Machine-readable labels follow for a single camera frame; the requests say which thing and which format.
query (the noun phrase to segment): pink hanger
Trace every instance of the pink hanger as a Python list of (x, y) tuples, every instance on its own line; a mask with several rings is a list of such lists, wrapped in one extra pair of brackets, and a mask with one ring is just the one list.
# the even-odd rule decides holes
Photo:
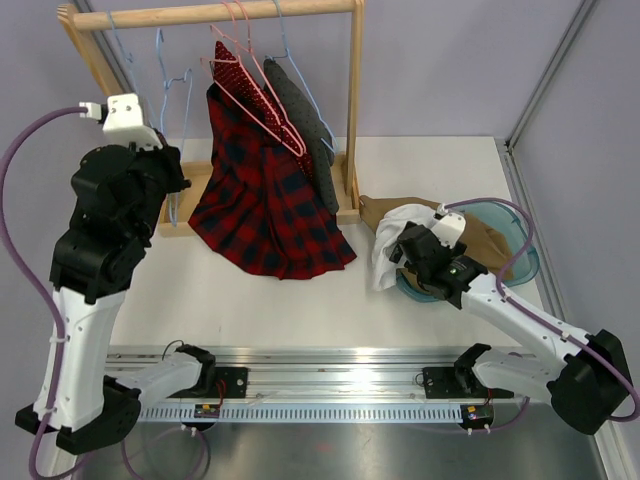
[[(239, 7), (240, 10), (242, 10), (242, 13), (244, 15), (244, 19), (247, 22), (247, 47), (244, 47), (240, 42), (238, 42), (236, 39), (230, 38), (229, 36), (225, 35), (224, 33), (220, 32), (220, 30), (214, 26), (214, 28), (220, 33), (222, 34), (223, 38), (228, 38), (229, 40), (231, 40), (232, 42), (234, 42), (235, 46), (236, 46), (236, 52), (237, 49), (240, 48), (242, 50), (244, 50), (245, 52), (247, 52), (249, 55), (251, 55), (251, 58), (253, 59), (253, 63), (256, 65), (256, 68), (258, 69), (258, 71), (260, 72), (260, 75), (262, 76), (262, 78), (264, 79), (265, 85), (269, 88), (269, 90), (271, 91), (271, 95), (273, 95), (273, 98), (275, 99), (276, 103), (278, 104), (278, 106), (280, 107), (280, 110), (282, 111), (282, 115), (284, 116), (284, 119), (287, 123), (287, 126), (293, 130), (293, 132), (295, 132), (295, 135), (292, 134), (291, 130), (289, 130), (289, 134), (292, 137), (297, 137), (297, 140), (300, 141), (300, 143), (303, 145), (304, 147), (304, 151), (306, 153), (307, 149), (306, 146), (304, 144), (304, 140), (302, 140), (302, 136), (300, 135), (300, 133), (298, 132), (298, 130), (296, 129), (296, 127), (291, 123), (291, 121), (289, 120), (289, 116), (287, 115), (287, 111), (285, 110), (284, 106), (282, 105), (282, 102), (280, 102), (280, 99), (278, 98), (278, 95), (276, 95), (275, 90), (273, 89), (273, 87), (271, 86), (271, 83), (269, 82), (269, 80), (267, 79), (267, 76), (264, 74), (264, 71), (262, 70), (262, 67), (260, 66), (260, 62), (258, 62), (258, 59), (256, 58), (254, 51), (253, 51), (253, 46), (251, 44), (251, 21), (249, 19), (249, 14), (247, 13), (247, 11), (244, 8), (244, 5), (242, 5), (242, 2), (240, 0), (233, 0)], [(231, 16), (233, 17), (233, 13), (231, 12), (229, 6), (227, 6), (227, 9), (229, 10), (229, 12), (231, 13)], [(237, 33), (237, 29), (234, 26), (234, 31), (236, 32), (236, 37), (238, 37), (238, 33)]]
[[(258, 92), (258, 94), (260, 95), (260, 97), (263, 100), (263, 102), (267, 105), (267, 107), (271, 111), (271, 113), (274, 116), (275, 121), (278, 124), (278, 126), (280, 126), (284, 131), (286, 131), (289, 134), (289, 136), (291, 137), (293, 142), (296, 144), (296, 147), (298, 147), (298, 148), (294, 149), (294, 148), (290, 147), (289, 145), (287, 145), (284, 142), (283, 142), (283, 145), (288, 150), (290, 150), (296, 157), (301, 157), (302, 155), (304, 155), (306, 153), (306, 146), (305, 146), (304, 142), (302, 141), (302, 137), (300, 136), (300, 134), (298, 133), (296, 128), (293, 125), (291, 125), (291, 122), (289, 122), (289, 118), (287, 117), (287, 113), (284, 110), (284, 107), (282, 106), (282, 103), (280, 102), (280, 99), (275, 94), (275, 92), (273, 90), (273, 87), (271, 86), (271, 84), (267, 80), (266, 76), (264, 75), (264, 72), (260, 68), (260, 64), (258, 63), (257, 59), (255, 58), (255, 55), (253, 54), (253, 47), (251, 46), (251, 27), (250, 27), (250, 22), (249, 22), (249, 16), (248, 16), (246, 10), (244, 9), (244, 6), (238, 0), (234, 0), (234, 1), (238, 4), (240, 9), (244, 13), (245, 19), (247, 20), (248, 48), (244, 47), (243, 45), (241, 45), (240, 42), (238, 42), (235, 38), (232, 38), (229, 35), (226, 35), (223, 32), (221, 32), (220, 29), (217, 28), (216, 26), (211, 25), (211, 32), (212, 33), (216, 32), (220, 37), (227, 38), (227, 39), (231, 40), (234, 43), (235, 50), (236, 50), (236, 60), (221, 60), (221, 59), (215, 59), (215, 58), (212, 59), (212, 58), (202, 57), (200, 59), (200, 64), (202, 65), (203, 68), (205, 68), (204, 64), (203, 64), (203, 61), (205, 61), (205, 60), (209, 63), (210, 67), (212, 65), (212, 62), (217, 62), (217, 63), (237, 63), (240, 66), (243, 74), (251, 82), (252, 87)], [(229, 13), (231, 14), (231, 19), (233, 21), (234, 32), (235, 32), (235, 34), (237, 36), (238, 35), (238, 26), (237, 26), (237, 21), (236, 21), (235, 15), (233, 14), (233, 11), (231, 10), (231, 8), (227, 4), (227, 2), (222, 0), (222, 3), (225, 5), (225, 7), (227, 7), (227, 10), (229, 10)], [(279, 119), (278, 114), (273, 109), (273, 107), (271, 106), (270, 102), (267, 100), (267, 98), (264, 95), (264, 92), (262, 91), (262, 89), (255, 83), (253, 77), (249, 74), (249, 72), (245, 68), (244, 64), (242, 63), (242, 56), (241, 56), (241, 51), (240, 50), (244, 50), (245, 52), (249, 53), (251, 55), (251, 57), (253, 58), (254, 63), (258, 67), (260, 75), (265, 80), (265, 84), (268, 86), (269, 90), (273, 94), (274, 99), (276, 100), (276, 103), (279, 105), (280, 109), (282, 110), (282, 113), (283, 113), (283, 116), (284, 116), (284, 118), (285, 118), (285, 120), (287, 122), (287, 125), (281, 125), (280, 124), (280, 119)], [(210, 70), (207, 70), (205, 68), (205, 71), (207, 72), (208, 75), (211, 75), (212, 78), (213, 78), (213, 74), (212, 74), (212, 72)], [(219, 82), (216, 82), (215, 79), (213, 79), (213, 81), (215, 83), (217, 83), (218, 86), (220, 87), (220, 89), (225, 94), (227, 94), (245, 113), (247, 113), (247, 115), (249, 115), (256, 123), (258, 123), (267, 133), (269, 133), (276, 140), (282, 142), (282, 138), (281, 138), (280, 135), (277, 135), (276, 133), (274, 133), (264, 123), (262, 123), (260, 120), (258, 120), (249, 110), (247, 110), (247, 108), (245, 108), (244, 105), (242, 105), (242, 103), (240, 101), (238, 101), (233, 95), (231, 95), (231, 93), (229, 91), (227, 91), (222, 85), (220, 85)]]

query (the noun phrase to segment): gray garment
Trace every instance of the gray garment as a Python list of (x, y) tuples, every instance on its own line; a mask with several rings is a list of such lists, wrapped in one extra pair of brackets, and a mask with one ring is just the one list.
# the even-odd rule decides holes
[(331, 165), (334, 155), (322, 142), (324, 138), (331, 144), (331, 135), (320, 121), (313, 105), (302, 91), (289, 80), (287, 74), (275, 60), (264, 61), (264, 73), (287, 112), (289, 121), (296, 127), (307, 151), (313, 160), (313, 184), (322, 202), (335, 215), (338, 211), (338, 200), (331, 179)]

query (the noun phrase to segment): gray wall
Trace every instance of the gray wall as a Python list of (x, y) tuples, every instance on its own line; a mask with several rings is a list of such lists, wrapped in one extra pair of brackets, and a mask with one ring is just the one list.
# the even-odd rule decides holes
[[(206, 0), (93, 0), (94, 8), (155, 7)], [(368, 0), (358, 133), (509, 134), (578, 0)], [(285, 19), (289, 43), (336, 135), (346, 132), (349, 15)], [(232, 33), (230, 25), (222, 27)], [(246, 30), (240, 28), (242, 35)], [(210, 83), (198, 58), (213, 56), (206, 25), (164, 30), (169, 74), (196, 73), (188, 136), (211, 135), (204, 101)], [(156, 110), (162, 104), (155, 29), (123, 30), (136, 77)], [(252, 22), (256, 57), (280, 55), (277, 19)], [(171, 96), (169, 136), (182, 132), (186, 88)]]
[[(576, 324), (624, 342), (640, 382), (640, 3), (600, 2), (516, 146)], [(640, 423), (624, 426), (633, 448)]]
[[(99, 101), (92, 77), (56, 20), (56, 0), (11, 2), (0, 16), (0, 148), (53, 109)], [(46, 281), (56, 239), (73, 207), (69, 178), (81, 156), (102, 142), (89, 121), (59, 119), (27, 141), (9, 170), (7, 223), (19, 250)], [(33, 402), (46, 366), (51, 317), (0, 248), (0, 465), (2, 478), (28, 478), (32, 436), (13, 426)]]

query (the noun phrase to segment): tan cloth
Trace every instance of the tan cloth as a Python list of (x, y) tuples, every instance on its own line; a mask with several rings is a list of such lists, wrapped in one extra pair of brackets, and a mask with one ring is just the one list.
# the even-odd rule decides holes
[[(380, 220), (382, 220), (389, 210), (409, 203), (426, 205), (434, 210), (438, 208), (439, 205), (437, 202), (431, 202), (417, 197), (375, 199), (362, 195), (360, 197), (360, 216), (364, 223), (375, 233)], [(467, 225), (460, 237), (460, 241), (467, 245), (465, 255), (485, 265), (490, 272), (497, 274), (512, 257), (511, 250), (509, 250), (509, 245), (507, 245), (504, 235), (469, 213), (466, 213), (464, 217), (467, 220)], [(401, 268), (400, 272), (414, 289), (422, 290), (418, 286), (418, 281), (413, 273), (410, 273), (406, 268)], [(507, 270), (504, 279), (513, 279), (511, 269)]]

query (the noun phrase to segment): white table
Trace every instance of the white table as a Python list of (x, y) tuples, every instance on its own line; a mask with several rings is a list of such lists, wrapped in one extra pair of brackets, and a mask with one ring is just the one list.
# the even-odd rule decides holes
[[(210, 157), (210, 140), (191, 141), (187, 160)], [(490, 137), (359, 138), (360, 193), (456, 201), (510, 198)], [(153, 239), (136, 269), (113, 331), (113, 346), (458, 347), (517, 345), (483, 320), (447, 303), (419, 304), (397, 289), (371, 289), (374, 234), (364, 223), (342, 231), (358, 254), (345, 271), (308, 281), (251, 276), (199, 237)], [(514, 289), (540, 306), (534, 282)]]

